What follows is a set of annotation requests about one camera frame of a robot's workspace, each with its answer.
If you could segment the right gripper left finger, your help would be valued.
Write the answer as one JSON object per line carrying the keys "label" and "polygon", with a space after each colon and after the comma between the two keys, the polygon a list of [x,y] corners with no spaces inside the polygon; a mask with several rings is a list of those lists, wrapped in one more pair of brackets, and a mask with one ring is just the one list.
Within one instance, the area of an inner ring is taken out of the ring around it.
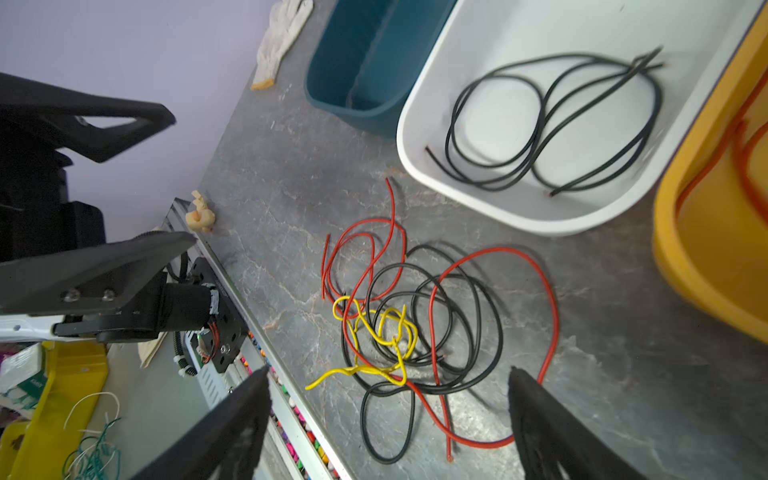
{"label": "right gripper left finger", "polygon": [[246,378],[136,479],[251,479],[259,464],[272,402],[269,368]]}

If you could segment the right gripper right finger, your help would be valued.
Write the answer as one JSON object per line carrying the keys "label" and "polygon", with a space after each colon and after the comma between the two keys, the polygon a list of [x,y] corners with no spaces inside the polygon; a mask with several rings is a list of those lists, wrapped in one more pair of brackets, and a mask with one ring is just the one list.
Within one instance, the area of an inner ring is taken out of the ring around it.
{"label": "right gripper right finger", "polygon": [[641,479],[526,371],[509,375],[514,443],[527,479]]}

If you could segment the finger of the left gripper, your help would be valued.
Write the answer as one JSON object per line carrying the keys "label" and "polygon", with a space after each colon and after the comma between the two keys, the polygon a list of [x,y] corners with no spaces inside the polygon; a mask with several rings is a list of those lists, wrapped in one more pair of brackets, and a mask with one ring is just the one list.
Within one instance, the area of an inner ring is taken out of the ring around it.
{"label": "finger of the left gripper", "polygon": [[176,123],[158,103],[85,94],[3,73],[1,118],[54,149],[70,149],[96,163]]}

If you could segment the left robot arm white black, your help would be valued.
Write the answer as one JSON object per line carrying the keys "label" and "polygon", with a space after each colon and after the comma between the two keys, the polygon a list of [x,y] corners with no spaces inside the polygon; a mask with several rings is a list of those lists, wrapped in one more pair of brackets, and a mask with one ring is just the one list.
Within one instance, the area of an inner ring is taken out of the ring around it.
{"label": "left robot arm white black", "polygon": [[110,243],[102,212],[68,196],[70,154],[104,163],[171,126],[163,105],[1,78],[1,339],[143,342],[201,329],[217,305],[171,280],[187,232]]}

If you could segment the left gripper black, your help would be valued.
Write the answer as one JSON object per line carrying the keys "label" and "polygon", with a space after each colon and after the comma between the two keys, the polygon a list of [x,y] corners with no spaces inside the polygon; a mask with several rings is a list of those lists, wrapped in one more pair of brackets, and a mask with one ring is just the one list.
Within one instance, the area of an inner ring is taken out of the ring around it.
{"label": "left gripper black", "polygon": [[[67,316],[52,333],[100,343],[138,343],[165,332],[200,330],[219,311],[217,288],[170,282],[160,272],[195,243],[187,232],[149,232],[128,241],[5,262],[1,313],[89,314]],[[111,308],[118,309],[91,314]]]}

